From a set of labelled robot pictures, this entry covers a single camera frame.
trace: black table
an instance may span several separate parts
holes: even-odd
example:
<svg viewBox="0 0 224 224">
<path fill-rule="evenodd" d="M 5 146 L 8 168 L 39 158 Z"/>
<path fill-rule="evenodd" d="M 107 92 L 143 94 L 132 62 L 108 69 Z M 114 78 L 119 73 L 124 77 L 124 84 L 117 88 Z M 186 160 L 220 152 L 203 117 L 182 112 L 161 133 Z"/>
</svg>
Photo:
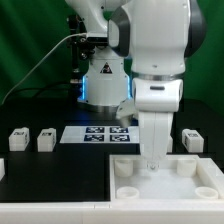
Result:
<svg viewBox="0 0 224 224">
<path fill-rule="evenodd" d="M 117 126 L 115 114 L 78 109 L 65 99 L 16 99 L 0 107 L 0 157 L 6 175 L 0 183 L 0 202 L 108 201 L 109 155 L 139 154 L 137 144 L 60 144 L 65 126 Z M 8 137 L 28 127 L 31 141 L 25 152 L 9 152 Z M 186 154 L 183 129 L 196 129 L 205 139 L 204 153 L 224 169 L 224 118 L 202 102 L 184 100 L 175 114 L 172 137 L 175 154 Z M 37 152 L 44 128 L 57 130 L 54 152 Z"/>
</svg>

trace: white plastic casing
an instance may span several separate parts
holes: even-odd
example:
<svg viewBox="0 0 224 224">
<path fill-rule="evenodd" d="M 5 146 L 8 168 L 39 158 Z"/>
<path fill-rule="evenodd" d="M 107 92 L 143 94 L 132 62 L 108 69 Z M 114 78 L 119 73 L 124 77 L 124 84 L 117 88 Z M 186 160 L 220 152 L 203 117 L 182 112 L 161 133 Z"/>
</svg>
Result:
<svg viewBox="0 0 224 224">
<path fill-rule="evenodd" d="M 182 131 L 182 143 L 188 152 L 203 152 L 204 139 L 196 130 L 184 129 Z"/>
<path fill-rule="evenodd" d="M 183 81 L 157 82 L 135 78 L 132 94 L 135 106 L 141 111 L 176 112 L 183 93 Z"/>
<path fill-rule="evenodd" d="M 30 141 L 28 128 L 18 128 L 9 137 L 10 151 L 24 151 Z"/>
<path fill-rule="evenodd" d="M 123 9 L 131 22 L 132 71 L 144 75 L 182 74 L 190 24 L 189 0 L 132 0 Z"/>
<path fill-rule="evenodd" d="M 56 129 L 43 129 L 37 138 L 38 152 L 52 152 L 56 144 Z"/>
</svg>

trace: white block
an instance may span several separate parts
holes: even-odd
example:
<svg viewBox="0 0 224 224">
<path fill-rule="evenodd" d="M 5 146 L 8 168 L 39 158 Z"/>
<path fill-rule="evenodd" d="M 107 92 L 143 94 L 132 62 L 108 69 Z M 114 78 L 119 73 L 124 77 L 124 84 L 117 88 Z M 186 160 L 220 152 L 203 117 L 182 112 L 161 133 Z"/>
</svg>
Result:
<svg viewBox="0 0 224 224">
<path fill-rule="evenodd" d="M 43 129 L 37 138 L 38 152 L 52 152 L 56 144 L 56 129 Z"/>
<path fill-rule="evenodd" d="M 0 159 L 0 181 L 5 176 L 4 159 Z"/>
<path fill-rule="evenodd" d="M 182 143 L 188 152 L 203 152 L 204 139 L 196 130 L 184 129 L 182 131 Z"/>
<path fill-rule="evenodd" d="M 10 151 L 24 151 L 30 141 L 28 128 L 15 129 L 9 137 Z"/>
</svg>

